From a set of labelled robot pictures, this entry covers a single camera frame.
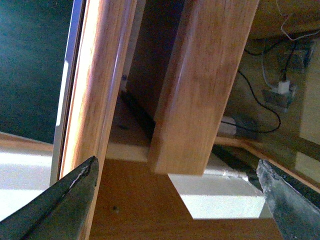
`green carpet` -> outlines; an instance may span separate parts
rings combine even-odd
[[[0,131],[53,143],[72,0],[0,0]]]

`wooden board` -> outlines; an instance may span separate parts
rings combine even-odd
[[[193,220],[167,175],[108,159],[91,240],[280,240],[273,219]]]
[[[0,132],[0,147],[11,149],[28,149],[44,152],[52,152],[54,146],[50,143],[29,139],[5,132]]]
[[[80,239],[88,239],[128,47],[136,0],[87,0],[60,177],[99,160],[97,186]]]
[[[257,5],[185,2],[148,156],[156,173],[204,172]]]
[[[320,29],[320,1],[278,0],[278,5],[283,15],[293,14],[284,26],[288,34]],[[281,32],[281,25],[285,19],[286,17],[281,16],[278,11],[276,0],[260,0],[249,38],[264,39],[285,36]]]

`wooden frame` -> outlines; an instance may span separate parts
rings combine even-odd
[[[161,174],[203,174],[258,0],[187,0],[149,152]]]
[[[60,177],[94,155],[97,186],[80,239],[88,239],[137,0],[88,0]]]

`white plug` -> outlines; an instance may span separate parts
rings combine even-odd
[[[290,81],[280,81],[278,84],[278,94],[287,94],[290,89]]]

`electrical outlet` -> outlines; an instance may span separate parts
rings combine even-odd
[[[292,84],[289,88],[289,92],[285,94],[280,94],[277,88],[268,90],[263,89],[262,94],[264,102],[268,107],[276,112],[286,113],[296,96],[297,90],[298,86],[296,84]]]

